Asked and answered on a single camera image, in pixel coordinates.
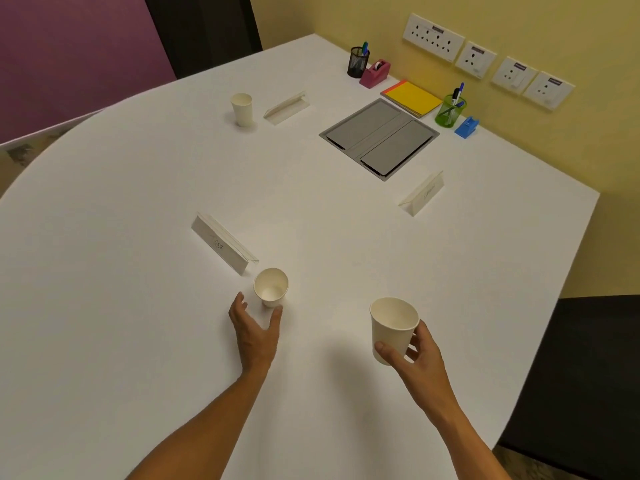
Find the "wall switch plate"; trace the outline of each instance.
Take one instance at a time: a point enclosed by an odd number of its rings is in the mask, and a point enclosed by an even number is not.
[[[449,62],[455,60],[460,47],[465,42],[462,35],[458,35],[441,25],[436,25],[414,13],[409,15],[403,38]]]
[[[480,47],[473,42],[467,42],[458,57],[456,67],[475,75],[478,79],[482,79],[496,55],[495,52],[487,48]]]
[[[507,57],[495,72],[491,82],[516,94],[522,94],[537,73],[537,69]]]
[[[553,111],[574,89],[575,86],[567,81],[540,72],[524,91],[524,97]]]

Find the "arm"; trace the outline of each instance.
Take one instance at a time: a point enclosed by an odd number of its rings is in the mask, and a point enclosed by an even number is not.
[[[282,307],[274,309],[267,330],[246,312],[238,293],[229,318],[236,329],[243,371],[238,380],[203,411],[169,435],[127,480],[219,479],[236,446],[276,353]]]
[[[427,414],[449,450],[460,480],[510,480],[507,472],[458,405],[440,349],[422,320],[415,329],[407,361],[393,347],[378,342],[376,350],[400,375],[413,400]]]

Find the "acrylic name holder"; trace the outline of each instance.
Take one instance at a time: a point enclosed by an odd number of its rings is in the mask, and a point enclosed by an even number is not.
[[[411,194],[398,204],[406,206],[406,211],[413,217],[427,205],[436,193],[444,187],[443,172],[430,175],[422,184],[416,188]]]
[[[198,212],[191,228],[240,276],[244,273],[249,261],[258,262],[258,258],[240,244],[213,217]]]
[[[264,119],[273,125],[279,125],[284,120],[292,117],[295,113],[302,111],[304,108],[311,106],[304,99],[305,92],[296,94],[292,98],[281,102],[277,106],[272,107],[264,113]]]

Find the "purple wall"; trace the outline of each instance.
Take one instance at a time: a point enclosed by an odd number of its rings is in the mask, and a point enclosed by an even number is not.
[[[172,80],[144,0],[0,0],[0,143]]]

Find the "green pen holder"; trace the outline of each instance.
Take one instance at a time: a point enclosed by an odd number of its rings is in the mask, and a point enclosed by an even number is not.
[[[462,110],[467,108],[467,101],[462,98],[458,98],[458,103],[463,103],[460,107],[453,106],[453,94],[450,94],[442,101],[442,106],[436,116],[436,123],[443,128],[453,128],[456,124],[456,120],[462,114]]]

